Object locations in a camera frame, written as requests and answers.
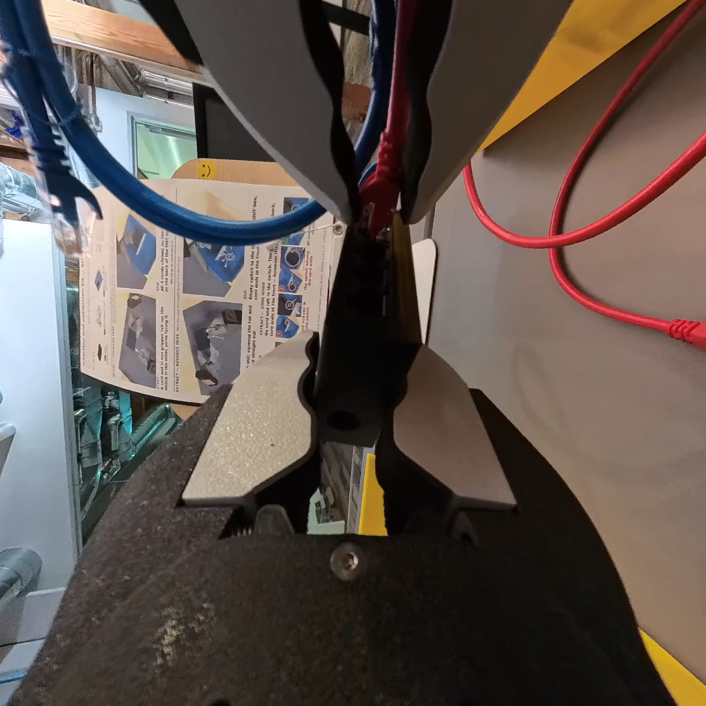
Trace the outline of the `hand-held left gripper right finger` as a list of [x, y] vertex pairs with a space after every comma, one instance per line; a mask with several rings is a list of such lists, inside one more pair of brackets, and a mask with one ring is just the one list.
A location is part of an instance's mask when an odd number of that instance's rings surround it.
[[460, 375], [426, 345], [403, 363], [376, 443], [387, 535], [451, 534], [467, 510], [506, 512], [517, 500]]

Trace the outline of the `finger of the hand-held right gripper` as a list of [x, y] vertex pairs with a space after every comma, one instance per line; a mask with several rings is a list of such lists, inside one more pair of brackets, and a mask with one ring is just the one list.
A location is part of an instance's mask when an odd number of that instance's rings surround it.
[[401, 216], [419, 222], [512, 104], [571, 1], [413, 1]]
[[359, 168], [342, 118], [342, 54], [322, 1], [176, 6], [244, 128], [326, 211], [353, 223]]

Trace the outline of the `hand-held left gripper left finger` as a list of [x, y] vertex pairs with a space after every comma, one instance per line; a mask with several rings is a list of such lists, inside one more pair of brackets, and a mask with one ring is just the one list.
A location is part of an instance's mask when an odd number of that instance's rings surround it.
[[183, 490], [188, 507], [238, 507], [254, 525], [278, 506], [306, 534], [321, 471], [317, 423], [306, 397], [319, 336], [301, 331], [232, 384]]

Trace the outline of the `yellow plastic bin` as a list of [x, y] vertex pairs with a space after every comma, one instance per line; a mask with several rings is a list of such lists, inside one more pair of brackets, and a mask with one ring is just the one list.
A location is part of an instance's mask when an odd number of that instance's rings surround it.
[[[375, 474], [375, 454], [364, 454], [358, 534], [386, 536], [384, 493]], [[647, 633], [640, 630], [658, 675], [677, 705], [705, 705], [705, 684]]]
[[683, 1], [574, 1], [480, 150], [516, 128], [683, 4]]

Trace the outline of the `black ethernet switch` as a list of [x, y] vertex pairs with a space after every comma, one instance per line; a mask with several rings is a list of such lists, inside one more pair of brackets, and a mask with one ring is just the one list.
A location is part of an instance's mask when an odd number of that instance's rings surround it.
[[375, 445], [422, 344], [409, 226], [345, 234], [321, 333], [313, 407], [321, 441]]

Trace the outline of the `black flat monitor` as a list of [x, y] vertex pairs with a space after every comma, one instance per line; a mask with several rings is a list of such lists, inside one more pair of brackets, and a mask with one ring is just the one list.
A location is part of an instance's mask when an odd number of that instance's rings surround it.
[[212, 88], [192, 84], [196, 149], [199, 159], [273, 163]]

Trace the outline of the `instruction poster on wooden board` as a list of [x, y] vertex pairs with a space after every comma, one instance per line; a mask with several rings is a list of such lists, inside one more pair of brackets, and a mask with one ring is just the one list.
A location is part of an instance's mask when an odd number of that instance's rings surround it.
[[207, 401], [262, 357], [320, 331], [336, 236], [325, 214], [273, 244], [196, 242], [103, 186], [79, 261], [81, 373], [129, 393]]

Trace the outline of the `wooden support post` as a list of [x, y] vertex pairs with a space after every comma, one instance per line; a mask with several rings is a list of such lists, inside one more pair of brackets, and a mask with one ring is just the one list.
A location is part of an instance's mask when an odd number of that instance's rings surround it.
[[156, 25], [75, 1], [42, 1], [53, 43], [152, 66], [173, 73], [201, 75], [198, 66], [181, 56]]

